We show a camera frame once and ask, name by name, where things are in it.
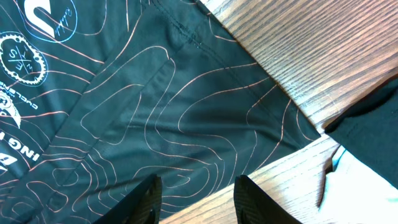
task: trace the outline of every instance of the wooden table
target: wooden table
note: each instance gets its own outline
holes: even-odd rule
[[[398,73],[396,0],[201,0],[281,85],[319,132]],[[302,223],[318,214],[338,144],[323,135],[250,178]],[[236,223],[233,185],[162,223]]]

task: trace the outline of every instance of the gear logo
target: gear logo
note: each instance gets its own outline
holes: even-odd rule
[[[6,75],[23,85],[39,86],[47,78],[45,57],[20,33],[0,34],[0,62]]]
[[[18,125],[18,128],[20,128],[21,116],[19,115],[17,108],[14,106],[12,100],[7,96],[7,94],[0,91],[0,117],[2,116],[10,116]]]

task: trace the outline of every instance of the sprocket logo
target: sprocket logo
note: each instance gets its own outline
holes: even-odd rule
[[[23,85],[39,86],[47,78],[45,57],[20,33],[0,34],[0,62],[6,75]]]
[[[25,28],[51,43],[65,42],[75,34],[77,11],[72,0],[17,0]]]

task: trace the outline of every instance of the wooden floor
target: wooden floor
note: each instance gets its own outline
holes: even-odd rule
[[[398,73],[396,0],[201,1],[320,133]],[[345,223],[318,214],[324,170],[337,147],[323,135],[250,178],[302,223]],[[162,223],[236,223],[233,185]]]

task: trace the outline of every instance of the white lettering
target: white lettering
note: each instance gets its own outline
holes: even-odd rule
[[[22,62],[18,62],[16,69],[21,71],[23,67],[24,67],[24,64]]]
[[[39,156],[40,156],[39,154],[36,154],[36,155],[33,157],[32,160],[33,160],[33,161],[36,161],[36,160],[39,158]]]
[[[20,93],[18,93],[18,92],[15,91],[14,89],[8,87],[5,83],[3,83],[3,82],[1,82],[1,81],[0,81],[0,90],[5,90],[6,93],[7,93],[9,96],[13,97],[13,98],[15,98],[15,94],[17,94],[17,95],[19,96],[20,99],[22,99],[22,100],[26,99],[25,96],[22,96]],[[35,109],[35,110],[37,110],[37,109],[39,108],[36,104],[32,103],[32,102],[29,101],[29,100],[25,100],[25,103],[29,104],[29,105],[30,105],[33,109]]]
[[[8,140],[8,145],[10,145],[15,150],[18,150],[22,147],[21,143],[13,138],[10,138],[10,140]]]
[[[35,152],[33,150],[29,150],[28,147],[24,146],[21,149],[21,153],[25,154],[28,158],[31,158],[33,156],[33,154],[35,154]]]
[[[12,49],[11,52],[10,52],[10,57],[11,58],[15,58],[16,55],[17,55],[17,51]]]
[[[7,154],[4,153],[0,153],[0,162],[4,165],[4,166],[9,166],[13,163],[15,163],[17,161],[16,158],[9,156]],[[7,171],[6,168],[4,168],[3,166],[0,166],[0,170],[5,170]]]
[[[67,8],[67,10],[65,11],[65,14],[62,16],[62,18],[59,22],[59,25],[55,29],[55,32],[58,34],[58,36],[60,36],[60,31],[59,31],[60,28],[62,28],[62,32],[65,33],[63,22],[66,23],[67,27],[69,27],[67,16],[69,16],[69,17],[72,16],[72,11],[69,8]]]
[[[54,29],[34,14],[34,9],[37,7],[41,7],[49,14],[51,14],[50,0],[25,0],[26,18],[31,21],[31,23],[42,29],[44,32],[50,34],[53,38],[55,38]]]

